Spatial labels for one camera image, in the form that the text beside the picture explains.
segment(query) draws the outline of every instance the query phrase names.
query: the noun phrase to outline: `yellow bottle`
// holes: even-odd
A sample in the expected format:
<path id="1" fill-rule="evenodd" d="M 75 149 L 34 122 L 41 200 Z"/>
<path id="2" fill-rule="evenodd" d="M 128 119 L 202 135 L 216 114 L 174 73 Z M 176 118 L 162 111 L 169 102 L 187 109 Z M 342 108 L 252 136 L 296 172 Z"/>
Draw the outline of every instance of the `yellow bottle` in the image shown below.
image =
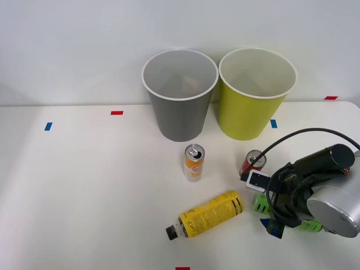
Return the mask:
<path id="1" fill-rule="evenodd" d="M 230 190 L 205 204 L 180 215 L 178 222 L 166 229 L 170 240 L 179 236 L 192 238 L 235 217 L 244 211 L 244 203 L 234 190 Z"/>

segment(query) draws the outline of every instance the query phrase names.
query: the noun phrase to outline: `white table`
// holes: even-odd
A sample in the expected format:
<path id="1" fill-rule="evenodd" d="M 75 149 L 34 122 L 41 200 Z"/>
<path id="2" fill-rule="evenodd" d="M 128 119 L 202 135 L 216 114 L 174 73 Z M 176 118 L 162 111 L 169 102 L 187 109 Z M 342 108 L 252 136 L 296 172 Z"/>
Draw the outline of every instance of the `white table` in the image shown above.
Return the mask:
<path id="1" fill-rule="evenodd" d="M 210 107 L 202 134 L 203 178 L 185 180 L 190 142 L 164 138 L 149 105 L 0 108 L 0 269 L 360 269 L 360 236 L 285 229 L 268 235 L 238 180 L 251 149 L 306 127 L 360 142 L 360 109 L 348 102 L 284 103 L 252 141 L 221 132 Z M 123 110 L 123 115 L 110 111 Z M 53 122 L 50 131 L 44 131 Z M 335 143 L 306 133 L 267 154 L 264 172 Z M 230 189 L 245 212 L 192 239 L 169 241 L 181 212 Z"/>

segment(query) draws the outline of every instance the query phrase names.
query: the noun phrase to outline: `yellow-green bucket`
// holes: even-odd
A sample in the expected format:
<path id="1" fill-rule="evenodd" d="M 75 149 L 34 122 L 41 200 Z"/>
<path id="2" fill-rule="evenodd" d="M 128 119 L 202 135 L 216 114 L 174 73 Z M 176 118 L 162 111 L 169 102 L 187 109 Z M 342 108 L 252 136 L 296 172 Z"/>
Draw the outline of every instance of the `yellow-green bucket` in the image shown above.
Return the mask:
<path id="1" fill-rule="evenodd" d="M 298 79 L 294 65 L 278 53 L 242 48 L 220 62 L 219 125 L 236 140 L 260 135 Z"/>

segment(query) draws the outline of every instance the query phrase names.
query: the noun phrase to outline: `white rim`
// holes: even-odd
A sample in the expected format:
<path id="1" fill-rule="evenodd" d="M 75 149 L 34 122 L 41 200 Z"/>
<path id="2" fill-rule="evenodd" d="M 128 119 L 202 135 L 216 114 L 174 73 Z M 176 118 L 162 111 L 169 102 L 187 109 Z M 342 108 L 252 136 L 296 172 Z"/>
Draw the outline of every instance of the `white rim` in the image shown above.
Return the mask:
<path id="1" fill-rule="evenodd" d="M 285 61 L 292 67 L 292 69 L 293 69 L 293 71 L 294 71 L 294 73 L 295 73 L 295 82 L 294 82 L 294 84 L 292 85 L 292 87 L 291 87 L 289 90 L 287 90 L 286 92 L 284 92 L 284 93 L 282 93 L 282 94 L 278 94 L 278 95 L 276 95 L 276 96 L 260 97 L 260 96 L 253 96 L 252 94 L 247 94 L 247 93 L 241 92 L 241 91 L 237 90 L 236 88 L 234 88 L 233 86 L 231 86 L 231 85 L 224 79 L 224 76 L 223 76 L 223 74 L 222 74 L 222 72 L 221 72 L 221 66 L 222 66 L 223 61 L 224 61 L 225 58 L 229 57 L 230 55 L 232 55 L 232 54 L 235 53 L 235 52 L 242 51 L 242 50 L 260 50 L 260 51 L 266 51 L 266 52 L 270 52 L 270 53 L 272 53 L 272 54 L 274 54 L 274 55 L 277 55 L 278 57 L 280 57 L 280 58 L 282 58 L 283 60 L 285 60 Z M 221 61 L 220 61 L 220 64 L 219 64 L 219 73 L 220 73 L 221 80 L 223 80 L 223 82 L 224 82 L 230 89 L 232 89 L 232 90 L 234 90 L 235 92 L 237 92 L 237 93 L 239 93 L 239 94 L 241 94 L 241 95 L 244 95 L 244 96 L 246 96 L 246 97 L 257 98 L 257 99 L 260 99 L 260 100 L 272 100 L 272 99 L 274 99 L 274 98 L 283 97 L 283 96 L 287 95 L 288 93 L 290 93 L 291 90 L 294 89 L 296 83 L 298 82 L 298 72 L 297 72 L 295 66 L 293 65 L 293 63 L 291 63 L 289 59 L 287 59 L 286 57 L 284 57 L 283 55 L 281 55 L 281 54 L 279 54 L 279 53 L 277 53 L 277 52 L 273 52 L 273 51 L 271 51 L 271 50 L 269 50 L 269 49 L 262 49 L 262 48 L 240 48 L 240 49 L 236 49 L 236 50 L 234 50 L 234 51 L 231 51 L 231 52 L 227 53 L 227 54 L 221 59 Z"/>
<path id="2" fill-rule="evenodd" d="M 203 93 L 201 94 L 198 94 L 197 96 L 193 96 L 193 97 L 186 97 L 186 98 L 173 98 L 173 97 L 165 97 L 165 96 L 162 96 L 158 93 L 155 93 L 153 90 L 150 89 L 149 86 L 147 86 L 147 84 L 145 83 L 145 80 L 144 80 L 144 71 L 145 71 L 145 68 L 147 66 L 148 63 L 150 63 L 150 61 L 156 57 L 158 57 L 159 55 L 162 55 L 163 53 L 167 53 L 167 52 L 173 52 L 173 51 L 188 51 L 188 52 L 195 52 L 195 53 L 198 53 L 202 56 L 205 56 L 208 60 L 210 60 L 210 62 L 214 65 L 215 67 L 215 71 L 216 71 L 216 78 L 215 78 L 215 81 L 214 83 L 209 87 L 209 89 L 207 89 L 206 91 L 204 91 Z M 163 98 L 165 100 L 172 100 L 172 101 L 187 101 L 187 100 L 194 100 L 198 97 L 202 97 L 204 95 L 206 95 L 207 93 L 209 93 L 213 88 L 214 86 L 216 85 L 216 83 L 218 82 L 219 80 L 219 70 L 218 70 L 218 67 L 217 65 L 215 64 L 214 60 L 212 60 L 209 56 L 207 56 L 206 54 L 202 53 L 202 52 L 198 52 L 198 51 L 194 51 L 193 49 L 169 49 L 167 51 L 164 51 L 164 52 L 160 52 L 158 53 L 157 55 L 154 55 L 152 56 L 152 58 L 150 58 L 149 60 L 147 60 L 147 62 L 144 64 L 144 67 L 142 68 L 142 71 L 141 71 L 141 80 L 142 80 L 142 84 L 145 86 L 145 88 L 150 92 L 152 93 L 153 95 L 157 96 L 157 97 L 160 97 L 160 98 Z"/>

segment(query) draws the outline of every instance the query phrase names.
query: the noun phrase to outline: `black bottle cap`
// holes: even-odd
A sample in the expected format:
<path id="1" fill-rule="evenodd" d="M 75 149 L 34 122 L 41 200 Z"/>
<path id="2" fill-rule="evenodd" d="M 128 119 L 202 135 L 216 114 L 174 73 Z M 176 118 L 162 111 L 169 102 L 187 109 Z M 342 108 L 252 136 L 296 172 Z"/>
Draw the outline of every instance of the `black bottle cap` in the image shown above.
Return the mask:
<path id="1" fill-rule="evenodd" d="M 175 238 L 178 238 L 174 225 L 166 228 L 166 233 L 168 234 L 170 240 L 174 240 Z"/>

